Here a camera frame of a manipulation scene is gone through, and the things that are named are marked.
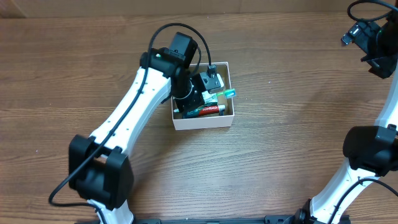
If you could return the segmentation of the green toothbrush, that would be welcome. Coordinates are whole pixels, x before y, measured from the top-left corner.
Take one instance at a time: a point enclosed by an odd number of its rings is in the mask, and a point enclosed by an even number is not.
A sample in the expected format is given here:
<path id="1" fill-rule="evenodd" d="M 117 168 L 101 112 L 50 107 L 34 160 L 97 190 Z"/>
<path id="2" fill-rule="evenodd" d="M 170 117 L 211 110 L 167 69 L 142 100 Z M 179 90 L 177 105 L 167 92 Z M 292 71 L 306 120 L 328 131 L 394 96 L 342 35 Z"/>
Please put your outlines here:
<path id="1" fill-rule="evenodd" d="M 227 89 L 227 90 L 218 92 L 216 95 L 217 95 L 217 97 L 222 96 L 225 99 L 230 99 L 230 98 L 233 98 L 236 96 L 236 90 L 234 88 Z"/>

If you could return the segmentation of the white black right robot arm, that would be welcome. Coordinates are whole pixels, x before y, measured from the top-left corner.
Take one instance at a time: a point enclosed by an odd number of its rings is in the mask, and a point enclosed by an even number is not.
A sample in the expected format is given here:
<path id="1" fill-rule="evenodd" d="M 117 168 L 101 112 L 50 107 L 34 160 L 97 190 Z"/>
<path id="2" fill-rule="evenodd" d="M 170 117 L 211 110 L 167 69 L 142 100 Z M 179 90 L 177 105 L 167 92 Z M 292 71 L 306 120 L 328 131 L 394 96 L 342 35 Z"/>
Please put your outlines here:
<path id="1" fill-rule="evenodd" d="M 369 72 L 392 77 L 382 111 L 372 126 L 351 128 L 343 143 L 345 157 L 326 187 L 286 220 L 286 223 L 349 223 L 344 211 L 370 184 L 397 170 L 397 11 L 386 14 L 387 22 L 358 19 L 341 38 L 343 45 L 356 44 L 370 65 Z"/>

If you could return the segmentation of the red green toothpaste tube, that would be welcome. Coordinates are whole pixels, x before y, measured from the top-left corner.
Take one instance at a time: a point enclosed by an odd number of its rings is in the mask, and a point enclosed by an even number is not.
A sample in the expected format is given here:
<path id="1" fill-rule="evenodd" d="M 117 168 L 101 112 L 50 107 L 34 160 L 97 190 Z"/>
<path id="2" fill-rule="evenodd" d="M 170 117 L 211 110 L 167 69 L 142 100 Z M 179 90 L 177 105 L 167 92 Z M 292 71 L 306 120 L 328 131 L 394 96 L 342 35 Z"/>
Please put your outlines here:
<path id="1" fill-rule="evenodd" d="M 219 113 L 224 111 L 225 109 L 226 109 L 225 105 L 207 106 L 204 108 L 195 109 L 193 111 L 186 112 L 182 115 L 182 118 L 183 119 L 197 118 L 199 116 Z"/>

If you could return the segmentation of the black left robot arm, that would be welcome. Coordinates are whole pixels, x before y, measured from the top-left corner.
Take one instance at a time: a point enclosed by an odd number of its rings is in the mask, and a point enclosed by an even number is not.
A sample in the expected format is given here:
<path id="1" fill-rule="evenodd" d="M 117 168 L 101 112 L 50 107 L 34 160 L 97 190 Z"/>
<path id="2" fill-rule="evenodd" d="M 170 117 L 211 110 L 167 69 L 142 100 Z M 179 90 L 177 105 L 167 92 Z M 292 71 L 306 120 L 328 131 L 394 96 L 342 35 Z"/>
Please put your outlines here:
<path id="1" fill-rule="evenodd" d="M 142 54 L 134 83 L 107 120 L 89 137 L 76 135 L 68 148 L 69 186 L 93 207 L 97 223 L 132 223 L 127 198 L 134 176 L 129 162 L 152 113 L 173 98 L 180 113 L 205 104 L 203 93 L 224 87 L 216 67 L 190 70 L 198 44 L 178 32 L 169 47 Z"/>

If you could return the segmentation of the green soap box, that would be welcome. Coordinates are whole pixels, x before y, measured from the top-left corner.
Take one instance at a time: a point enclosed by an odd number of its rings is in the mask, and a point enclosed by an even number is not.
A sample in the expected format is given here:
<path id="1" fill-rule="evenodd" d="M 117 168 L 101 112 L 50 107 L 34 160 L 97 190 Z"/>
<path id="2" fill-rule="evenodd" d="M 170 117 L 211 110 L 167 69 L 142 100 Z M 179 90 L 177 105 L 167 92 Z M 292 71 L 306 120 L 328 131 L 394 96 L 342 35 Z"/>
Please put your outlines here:
<path id="1" fill-rule="evenodd" d="M 204 106 L 216 106 L 218 104 L 218 97 L 215 93 L 210 94 L 207 92 L 202 93 L 202 97 L 204 100 Z"/>

